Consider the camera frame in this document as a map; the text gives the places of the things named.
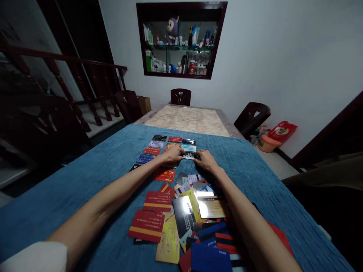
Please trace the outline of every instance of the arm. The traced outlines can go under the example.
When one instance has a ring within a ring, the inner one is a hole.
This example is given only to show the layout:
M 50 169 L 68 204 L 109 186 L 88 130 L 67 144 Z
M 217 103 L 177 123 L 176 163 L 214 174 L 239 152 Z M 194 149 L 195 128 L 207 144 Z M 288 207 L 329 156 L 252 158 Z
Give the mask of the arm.
M 103 188 L 61 225 L 47 241 L 63 243 L 68 248 L 67 271 L 71 271 L 109 217 L 124 204 L 144 180 L 161 165 L 182 160 L 180 145 L 134 169 Z
M 193 161 L 218 180 L 258 271 L 301 271 L 266 220 L 231 181 L 224 169 L 218 166 L 210 152 L 199 150 L 195 154 L 199 155 L 200 160 Z

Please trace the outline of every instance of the cardboard box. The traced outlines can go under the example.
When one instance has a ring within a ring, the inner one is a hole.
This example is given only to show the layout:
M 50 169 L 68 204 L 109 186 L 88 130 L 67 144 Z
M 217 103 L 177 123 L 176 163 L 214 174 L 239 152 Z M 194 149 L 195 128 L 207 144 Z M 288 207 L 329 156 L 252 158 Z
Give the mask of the cardboard box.
M 143 114 L 143 116 L 149 111 L 151 111 L 151 104 L 149 97 L 137 96 L 137 100 L 139 101 L 141 113 Z

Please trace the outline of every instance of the red bag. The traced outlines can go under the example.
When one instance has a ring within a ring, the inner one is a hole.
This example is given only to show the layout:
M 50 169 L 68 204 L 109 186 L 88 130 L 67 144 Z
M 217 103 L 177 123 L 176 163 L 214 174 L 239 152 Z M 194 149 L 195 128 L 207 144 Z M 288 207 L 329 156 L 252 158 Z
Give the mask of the red bag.
M 297 127 L 287 121 L 282 121 L 269 132 L 268 136 L 283 143 L 295 132 Z

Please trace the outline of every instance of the plush toy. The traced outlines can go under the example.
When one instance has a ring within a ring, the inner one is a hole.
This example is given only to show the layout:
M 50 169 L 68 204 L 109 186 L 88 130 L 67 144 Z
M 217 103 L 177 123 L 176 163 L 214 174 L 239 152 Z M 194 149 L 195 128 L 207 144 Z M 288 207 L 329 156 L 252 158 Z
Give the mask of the plush toy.
M 178 21 L 179 21 L 179 16 L 177 17 L 177 19 L 174 18 L 170 18 L 169 22 L 168 22 L 168 26 L 166 27 L 166 42 L 169 45 L 173 45 L 175 44 L 175 37 L 178 36 Z

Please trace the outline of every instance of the handrail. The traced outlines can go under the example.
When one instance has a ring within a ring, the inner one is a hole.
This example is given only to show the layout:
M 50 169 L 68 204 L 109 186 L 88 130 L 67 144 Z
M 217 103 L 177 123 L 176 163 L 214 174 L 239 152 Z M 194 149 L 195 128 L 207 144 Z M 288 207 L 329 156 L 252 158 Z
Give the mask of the handrail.
M 122 69 L 122 70 L 127 71 L 126 66 L 110 64 L 110 63 L 104 63 L 104 62 L 97 62 L 97 61 L 94 61 L 94 60 L 80 59 L 80 58 L 77 58 L 77 57 L 70 57 L 70 56 L 66 56 L 66 55 L 60 55 L 60 54 L 55 54 L 55 53 L 50 53 L 50 52 L 44 52 L 44 51 L 24 48 L 24 47 L 20 47 L 20 46 L 0 44 L 0 51 L 1 52 L 8 52 L 8 53 L 13 53 L 13 54 L 18 54 L 18 55 L 41 57 L 41 58 L 45 58 L 45 59 L 64 60 L 66 62 L 76 61 L 76 62 L 80 62 L 80 63 L 83 63 L 83 64 L 94 64 L 94 65 L 112 67 L 112 68 L 117 68 L 117 69 Z

